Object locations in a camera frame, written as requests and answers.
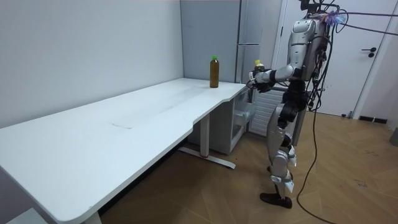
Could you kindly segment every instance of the door handle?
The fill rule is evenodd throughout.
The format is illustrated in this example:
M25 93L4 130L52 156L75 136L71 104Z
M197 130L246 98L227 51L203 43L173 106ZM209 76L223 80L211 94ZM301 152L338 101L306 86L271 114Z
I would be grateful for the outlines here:
M372 47L371 49L362 49L362 50L370 50L370 52L375 52L377 50L377 48Z

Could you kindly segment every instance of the wooden floor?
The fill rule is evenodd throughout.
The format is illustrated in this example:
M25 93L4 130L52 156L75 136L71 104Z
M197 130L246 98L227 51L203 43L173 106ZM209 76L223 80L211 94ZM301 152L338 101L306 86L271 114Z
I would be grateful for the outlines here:
M268 205L261 192L273 192L263 138L245 135L227 169L176 152L102 217L104 224L312 224L295 196L313 161L312 113L307 113L290 166L295 188L293 209ZM398 223L398 147L384 124L317 115L318 161L300 197L316 215L337 223Z

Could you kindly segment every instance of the open drawer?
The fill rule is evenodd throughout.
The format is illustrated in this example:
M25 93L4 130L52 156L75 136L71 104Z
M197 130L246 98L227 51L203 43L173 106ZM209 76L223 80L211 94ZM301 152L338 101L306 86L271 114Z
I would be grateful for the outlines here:
M235 103L234 124L244 127L254 116L256 106L252 103L238 101Z

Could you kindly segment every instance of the desk leg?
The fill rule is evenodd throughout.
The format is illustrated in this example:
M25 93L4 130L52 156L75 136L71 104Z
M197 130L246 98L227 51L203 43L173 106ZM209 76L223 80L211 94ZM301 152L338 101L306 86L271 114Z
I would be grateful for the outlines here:
M209 156L209 133L210 133L210 114L206 115L200 120L200 152L196 152L192 149L181 147L179 150L182 152L189 153L191 155L201 157L211 162L215 162L226 166L230 169L235 169L236 165L232 162L228 162L213 156Z
M100 215L98 212L95 212L91 217L89 217L84 224L101 224Z

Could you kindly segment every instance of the robot leg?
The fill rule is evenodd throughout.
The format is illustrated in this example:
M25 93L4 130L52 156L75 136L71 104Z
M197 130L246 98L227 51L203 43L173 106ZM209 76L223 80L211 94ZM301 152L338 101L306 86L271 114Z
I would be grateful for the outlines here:
M271 180L275 184L277 193L260 194L261 200L272 205L279 205L285 208L292 208L292 201L285 195L285 187L293 191L292 176L287 168L289 158L289 148L291 148L291 138L285 134L286 121L280 120L280 113L285 104L279 104L272 113L267 128L267 150L271 162Z

